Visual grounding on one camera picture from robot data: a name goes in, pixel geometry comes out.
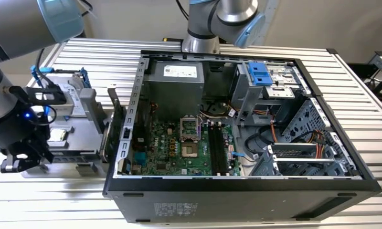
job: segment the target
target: motherboard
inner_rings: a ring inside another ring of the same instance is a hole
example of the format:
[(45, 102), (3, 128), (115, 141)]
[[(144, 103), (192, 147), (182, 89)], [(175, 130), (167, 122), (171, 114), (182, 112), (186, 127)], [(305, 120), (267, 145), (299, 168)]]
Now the motherboard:
[[(214, 129), (220, 133), (215, 140)], [(239, 176), (238, 158), (231, 155), (235, 146), (228, 125), (195, 125), (191, 119), (178, 123), (154, 122), (150, 135), (147, 152), (135, 153), (134, 175), (212, 176), (220, 165), (230, 176)]]

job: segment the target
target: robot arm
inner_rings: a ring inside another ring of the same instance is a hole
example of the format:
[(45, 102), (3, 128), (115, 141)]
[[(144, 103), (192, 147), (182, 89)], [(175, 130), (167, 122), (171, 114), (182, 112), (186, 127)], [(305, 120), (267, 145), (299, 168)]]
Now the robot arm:
[(258, 0), (190, 0), (183, 52), (219, 53), (219, 39), (239, 48), (252, 44), (265, 24)]
[[(83, 31), (75, 0), (0, 0), (0, 62), (67, 41)], [(7, 155), (1, 172), (21, 172), (52, 161), (48, 122), (31, 109), (27, 93), (0, 70), (0, 149)]]

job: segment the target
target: aluminum extrusion table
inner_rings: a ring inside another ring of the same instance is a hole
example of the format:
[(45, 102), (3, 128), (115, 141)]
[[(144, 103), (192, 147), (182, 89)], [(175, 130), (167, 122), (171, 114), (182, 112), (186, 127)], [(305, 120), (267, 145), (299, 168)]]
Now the aluminum extrusion table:
[[(111, 107), (107, 87), (116, 84), (121, 104), (128, 104), (140, 50), (179, 51), (178, 42), (126, 42), (72, 39), (57, 45), (44, 66), (89, 72), (97, 101)], [(339, 123), (382, 186), (382, 104), (341, 57), (326, 49), (222, 45), (222, 54), (299, 58), (325, 94)], [(318, 222), (235, 224), (130, 224), (112, 200), (103, 198), (101, 178), (25, 179), (0, 174), (0, 227), (130, 228), (319, 228), (382, 229), (382, 193)]]

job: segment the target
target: label sticker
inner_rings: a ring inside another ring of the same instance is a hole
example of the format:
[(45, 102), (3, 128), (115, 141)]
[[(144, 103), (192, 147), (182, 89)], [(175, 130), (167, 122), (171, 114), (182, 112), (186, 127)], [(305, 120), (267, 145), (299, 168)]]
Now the label sticker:
[(167, 65), (163, 76), (196, 78), (196, 66)]
[(67, 92), (73, 100), (73, 111), (72, 116), (83, 116), (85, 117), (81, 101), (79, 99), (77, 91), (75, 90), (75, 87), (71, 84), (59, 84), (59, 87), (61, 88), (63, 92)]
[(195, 216), (198, 203), (154, 203), (156, 216)]
[(235, 110), (234, 110), (234, 108), (231, 108), (231, 110), (230, 110), (230, 112), (228, 112), (228, 116), (231, 117), (231, 118), (234, 118), (234, 116), (235, 116)]

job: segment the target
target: wall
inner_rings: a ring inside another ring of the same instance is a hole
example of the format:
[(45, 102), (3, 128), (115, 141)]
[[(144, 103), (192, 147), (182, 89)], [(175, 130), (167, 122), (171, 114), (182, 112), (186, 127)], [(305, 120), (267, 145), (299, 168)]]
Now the wall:
[(335, 48), (347, 62), (382, 51), (382, 0), (281, 0), (265, 45)]
[[(160, 41), (187, 35), (175, 0), (89, 1), (96, 17), (85, 25), (95, 38)], [(188, 11), (188, 0), (180, 2)], [(367, 61), (382, 50), (382, 0), (279, 0), (265, 45), (331, 47), (346, 61)], [(28, 74), (35, 58), (33, 53), (1, 64), (4, 72)]]

